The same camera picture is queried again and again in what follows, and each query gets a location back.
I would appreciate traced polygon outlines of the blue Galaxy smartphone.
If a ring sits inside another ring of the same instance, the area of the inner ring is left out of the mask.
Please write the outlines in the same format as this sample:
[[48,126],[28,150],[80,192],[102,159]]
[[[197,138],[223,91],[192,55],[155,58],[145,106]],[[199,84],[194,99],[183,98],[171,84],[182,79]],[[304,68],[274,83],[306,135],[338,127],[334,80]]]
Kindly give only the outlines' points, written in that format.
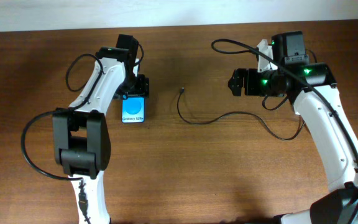
[[145,120],[145,98],[133,97],[122,101],[123,123],[143,123]]

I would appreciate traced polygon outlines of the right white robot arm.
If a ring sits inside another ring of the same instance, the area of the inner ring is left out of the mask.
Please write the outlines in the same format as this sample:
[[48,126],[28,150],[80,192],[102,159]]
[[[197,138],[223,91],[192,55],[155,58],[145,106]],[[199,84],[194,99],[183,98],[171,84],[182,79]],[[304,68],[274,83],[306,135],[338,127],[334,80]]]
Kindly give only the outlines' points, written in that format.
[[276,216],[275,223],[358,223],[358,140],[331,70],[325,63],[310,62],[300,31],[244,48],[258,55],[258,67],[234,71],[228,83],[232,94],[287,95],[309,129],[328,180],[326,196],[309,209]]

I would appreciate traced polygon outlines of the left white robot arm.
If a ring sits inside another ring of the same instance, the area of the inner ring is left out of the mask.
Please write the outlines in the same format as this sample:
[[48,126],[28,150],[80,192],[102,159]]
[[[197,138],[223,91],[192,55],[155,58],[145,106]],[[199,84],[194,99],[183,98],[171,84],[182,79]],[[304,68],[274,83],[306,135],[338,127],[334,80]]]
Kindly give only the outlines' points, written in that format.
[[106,114],[121,100],[124,124],[145,121],[149,79],[139,73],[139,41],[121,34],[115,47],[95,54],[93,73],[68,109],[52,117],[55,162],[73,186],[80,223],[110,223],[104,196],[104,171],[111,157]]

